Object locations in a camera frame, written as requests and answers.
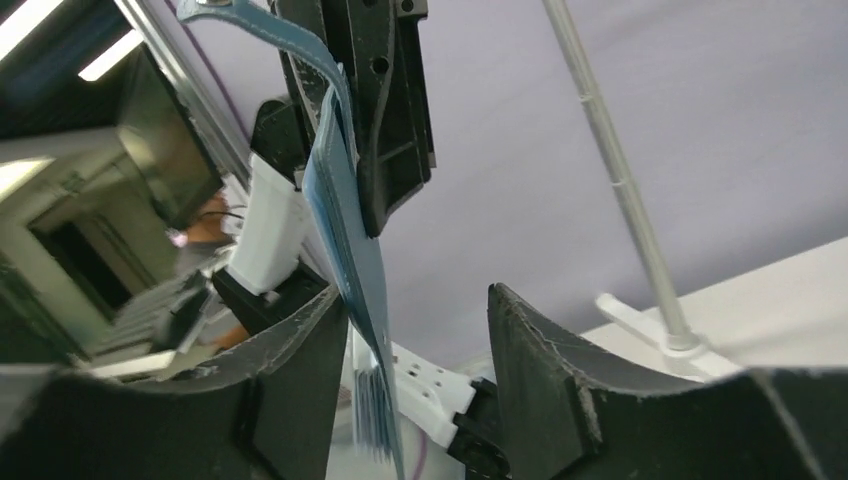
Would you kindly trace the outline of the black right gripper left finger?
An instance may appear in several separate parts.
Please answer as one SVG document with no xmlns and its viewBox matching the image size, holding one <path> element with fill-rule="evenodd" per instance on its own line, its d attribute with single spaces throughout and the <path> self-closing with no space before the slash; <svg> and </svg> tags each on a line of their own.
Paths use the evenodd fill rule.
<svg viewBox="0 0 848 480">
<path fill-rule="evenodd" d="M 184 372 L 121 384 L 47 365 L 1 370 L 5 479 L 321 479 L 347 336 L 324 289 Z"/>
</svg>

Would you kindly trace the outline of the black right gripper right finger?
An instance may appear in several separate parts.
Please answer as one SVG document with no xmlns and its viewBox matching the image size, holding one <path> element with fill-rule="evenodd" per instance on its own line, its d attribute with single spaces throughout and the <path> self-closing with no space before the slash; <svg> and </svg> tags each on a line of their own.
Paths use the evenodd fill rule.
<svg viewBox="0 0 848 480">
<path fill-rule="evenodd" d="M 699 383 L 643 367 L 488 290 L 502 448 L 516 479 L 843 479 L 847 372 Z"/>
</svg>

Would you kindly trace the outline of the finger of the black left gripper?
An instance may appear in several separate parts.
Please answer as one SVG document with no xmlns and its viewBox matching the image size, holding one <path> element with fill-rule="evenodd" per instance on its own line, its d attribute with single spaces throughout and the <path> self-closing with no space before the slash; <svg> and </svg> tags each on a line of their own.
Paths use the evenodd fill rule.
<svg viewBox="0 0 848 480">
<path fill-rule="evenodd" d="M 419 38 L 425 1 L 324 1 L 352 95 L 360 204 L 370 237 L 431 178 L 434 139 Z"/>
<path fill-rule="evenodd" d="M 274 0 L 271 12 L 289 20 L 326 40 L 326 29 L 320 0 Z M 321 103 L 328 82 L 314 68 L 287 52 L 280 52 L 289 96 L 295 101 L 304 118 L 304 130 L 310 142 L 320 121 Z"/>
</svg>

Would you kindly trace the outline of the blue leather card holder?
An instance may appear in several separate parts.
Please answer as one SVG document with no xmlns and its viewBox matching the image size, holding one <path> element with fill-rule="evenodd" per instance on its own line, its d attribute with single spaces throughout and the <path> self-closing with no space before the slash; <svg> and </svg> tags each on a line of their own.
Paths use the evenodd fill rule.
<svg viewBox="0 0 848 480">
<path fill-rule="evenodd" d="M 230 23 L 294 55 L 329 86 L 305 168 L 303 192 L 312 209 L 350 322 L 365 345 L 353 351 L 354 440 L 380 462 L 406 476 L 398 420 L 393 352 L 388 333 L 385 270 L 377 239 L 370 237 L 360 209 L 350 88 L 341 63 L 314 33 L 278 18 L 249 1 L 182 1 L 183 23 L 209 17 Z"/>
</svg>

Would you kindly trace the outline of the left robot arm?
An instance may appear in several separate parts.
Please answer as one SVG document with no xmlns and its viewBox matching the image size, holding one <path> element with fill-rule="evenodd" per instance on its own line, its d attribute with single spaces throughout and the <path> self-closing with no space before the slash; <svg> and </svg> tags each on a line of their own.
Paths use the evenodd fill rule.
<svg viewBox="0 0 848 480">
<path fill-rule="evenodd" d="M 214 284 L 251 331 L 265 325 L 260 299 L 282 309 L 320 289 L 299 254 L 315 226 L 354 329 L 353 431 L 379 461 L 403 463 L 408 419 L 427 443 L 459 461 L 469 479 L 506 479 L 492 382 L 437 367 L 389 338 L 379 236 L 431 177 L 435 153 L 418 24 L 423 1 L 195 1 L 190 21 L 213 18 L 274 47 L 293 100 L 279 155 L 251 158 L 251 198 L 241 237 Z"/>
</svg>

